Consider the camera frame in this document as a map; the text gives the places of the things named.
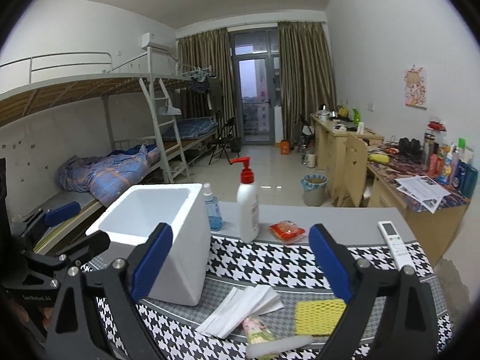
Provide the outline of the person left hand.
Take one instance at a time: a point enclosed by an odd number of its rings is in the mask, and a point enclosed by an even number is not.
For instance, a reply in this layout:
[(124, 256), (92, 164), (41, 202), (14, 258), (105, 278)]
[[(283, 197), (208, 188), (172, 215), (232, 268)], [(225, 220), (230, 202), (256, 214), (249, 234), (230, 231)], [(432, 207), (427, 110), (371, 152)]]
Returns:
[[(13, 299), (7, 299), (7, 305), (9, 306), (10, 310), (16, 315), (20, 322), (26, 325), (30, 320), (29, 312), (21, 306), (20, 304), (16, 303)], [(50, 307), (43, 307), (39, 309), (40, 313), (42, 314), (43, 320), (42, 325), (47, 331), (50, 327), (50, 321), (53, 314), (54, 309)]]

